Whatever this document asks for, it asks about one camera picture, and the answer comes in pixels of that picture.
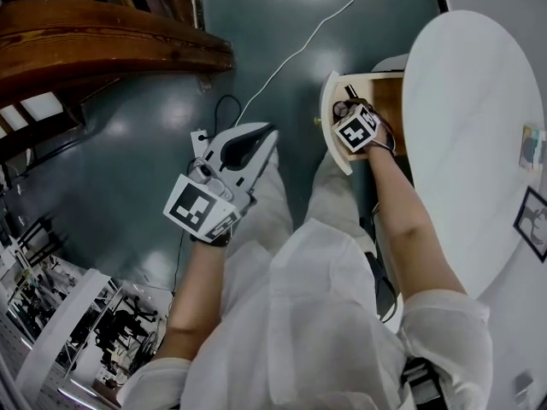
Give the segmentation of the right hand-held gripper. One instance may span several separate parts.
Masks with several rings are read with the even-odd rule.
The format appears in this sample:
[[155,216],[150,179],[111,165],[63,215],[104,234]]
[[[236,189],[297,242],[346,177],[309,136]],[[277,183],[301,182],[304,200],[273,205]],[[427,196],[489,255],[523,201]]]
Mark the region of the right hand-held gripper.
[[345,148],[350,153],[356,153],[376,138],[380,120],[365,98],[350,98],[348,103],[353,106],[349,113],[334,125],[333,130]]

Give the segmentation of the small grey box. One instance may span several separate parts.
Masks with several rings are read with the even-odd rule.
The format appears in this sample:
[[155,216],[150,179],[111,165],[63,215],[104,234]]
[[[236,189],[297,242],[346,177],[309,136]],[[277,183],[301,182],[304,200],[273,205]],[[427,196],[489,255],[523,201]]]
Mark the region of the small grey box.
[[513,391],[515,399],[522,399],[524,396],[526,396],[532,384],[533,377],[529,371],[519,373],[513,380]]

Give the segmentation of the small white green device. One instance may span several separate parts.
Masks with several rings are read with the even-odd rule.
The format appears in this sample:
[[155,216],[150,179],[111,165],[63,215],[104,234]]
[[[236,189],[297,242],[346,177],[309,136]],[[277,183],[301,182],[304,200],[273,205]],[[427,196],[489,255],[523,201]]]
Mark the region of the small white green device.
[[527,171],[542,170],[547,162],[547,131],[524,125],[519,165]]

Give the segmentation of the wooden staircase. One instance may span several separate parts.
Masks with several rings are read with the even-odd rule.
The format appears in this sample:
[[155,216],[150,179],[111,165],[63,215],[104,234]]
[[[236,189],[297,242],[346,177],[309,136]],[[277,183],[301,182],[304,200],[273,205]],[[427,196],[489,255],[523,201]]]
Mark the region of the wooden staircase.
[[0,0],[0,162],[82,126],[119,79],[233,65],[200,0]]

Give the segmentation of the wooden large drawer white front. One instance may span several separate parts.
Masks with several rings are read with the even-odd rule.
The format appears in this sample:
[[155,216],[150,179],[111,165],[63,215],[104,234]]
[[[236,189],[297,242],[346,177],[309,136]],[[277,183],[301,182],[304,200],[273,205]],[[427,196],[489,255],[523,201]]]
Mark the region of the wooden large drawer white front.
[[321,125],[327,149],[342,171],[347,175],[352,174],[351,162],[367,158],[362,149],[356,153],[350,153],[338,140],[333,130],[334,125],[340,120],[334,119],[332,106],[338,101],[348,102],[349,98],[344,90],[347,85],[352,85],[359,98],[365,98],[375,112],[389,124],[395,155],[406,155],[402,113],[403,72],[341,75],[332,71],[321,87],[320,117],[316,122]]

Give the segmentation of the white curved desk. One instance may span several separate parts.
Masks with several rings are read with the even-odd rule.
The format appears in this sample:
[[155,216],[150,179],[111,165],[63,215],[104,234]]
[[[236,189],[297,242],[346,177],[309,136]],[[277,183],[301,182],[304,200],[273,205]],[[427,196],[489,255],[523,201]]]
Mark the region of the white curved desk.
[[447,261],[478,297],[519,244],[515,217],[540,182],[520,164],[524,127],[544,123],[531,65],[494,20],[447,12],[411,48],[402,115],[415,189]]

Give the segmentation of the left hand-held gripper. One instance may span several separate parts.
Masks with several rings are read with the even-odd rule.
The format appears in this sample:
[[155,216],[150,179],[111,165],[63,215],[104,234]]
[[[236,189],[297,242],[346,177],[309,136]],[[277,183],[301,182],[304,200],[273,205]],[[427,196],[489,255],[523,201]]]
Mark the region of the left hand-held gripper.
[[254,205],[254,185],[278,139],[267,122],[219,133],[190,172],[178,177],[163,214],[196,240],[215,243]]

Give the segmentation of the white metal rack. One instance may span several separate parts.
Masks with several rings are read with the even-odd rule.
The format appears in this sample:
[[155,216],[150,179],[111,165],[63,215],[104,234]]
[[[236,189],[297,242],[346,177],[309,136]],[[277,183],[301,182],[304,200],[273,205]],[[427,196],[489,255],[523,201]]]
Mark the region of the white metal rack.
[[0,210],[0,410],[120,410],[162,340],[167,290],[63,260],[50,222]]

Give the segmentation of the black picture frame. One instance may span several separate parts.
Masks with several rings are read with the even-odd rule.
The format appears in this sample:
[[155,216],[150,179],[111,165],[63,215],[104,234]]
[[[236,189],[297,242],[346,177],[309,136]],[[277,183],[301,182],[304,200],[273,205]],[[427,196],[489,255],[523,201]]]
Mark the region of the black picture frame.
[[541,262],[547,260],[547,200],[528,186],[514,228]]

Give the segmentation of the person's left forearm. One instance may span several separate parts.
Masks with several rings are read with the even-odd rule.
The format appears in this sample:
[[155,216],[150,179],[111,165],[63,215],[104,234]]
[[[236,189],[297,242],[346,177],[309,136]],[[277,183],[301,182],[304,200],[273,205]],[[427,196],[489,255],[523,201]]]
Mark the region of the person's left forearm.
[[156,360],[194,360],[221,320],[226,248],[195,243],[185,276],[175,292]]

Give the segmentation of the person's right forearm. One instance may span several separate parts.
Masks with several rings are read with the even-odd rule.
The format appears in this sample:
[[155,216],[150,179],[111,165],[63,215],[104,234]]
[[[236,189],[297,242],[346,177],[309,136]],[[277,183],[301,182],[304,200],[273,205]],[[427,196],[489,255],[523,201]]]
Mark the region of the person's right forearm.
[[403,298],[429,290],[463,294],[447,262],[432,220],[414,187],[387,149],[368,151],[379,199],[379,218]]

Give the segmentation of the person's white trousers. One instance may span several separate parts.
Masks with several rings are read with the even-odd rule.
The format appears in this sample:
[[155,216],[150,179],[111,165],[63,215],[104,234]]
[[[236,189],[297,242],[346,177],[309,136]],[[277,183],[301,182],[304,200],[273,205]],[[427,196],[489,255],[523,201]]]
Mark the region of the person's white trousers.
[[[275,150],[262,176],[256,181],[257,204],[239,221],[227,254],[235,254],[244,244],[255,241],[270,254],[285,244],[293,233],[285,186],[279,173],[279,153]],[[370,235],[360,226],[358,206],[350,178],[330,153],[325,153],[315,173],[306,220],[314,219],[353,237],[365,253],[376,255]]]

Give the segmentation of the person in white coat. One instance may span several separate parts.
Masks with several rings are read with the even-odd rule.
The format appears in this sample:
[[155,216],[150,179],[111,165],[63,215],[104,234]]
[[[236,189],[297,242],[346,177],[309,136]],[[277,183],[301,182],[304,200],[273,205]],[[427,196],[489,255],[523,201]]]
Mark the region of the person in white coat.
[[429,360],[449,410],[485,410],[487,307],[451,290],[376,314],[374,278],[347,234],[309,220],[276,255],[247,243],[226,263],[222,319],[194,360],[154,360],[120,390],[122,410],[415,410],[403,368]]

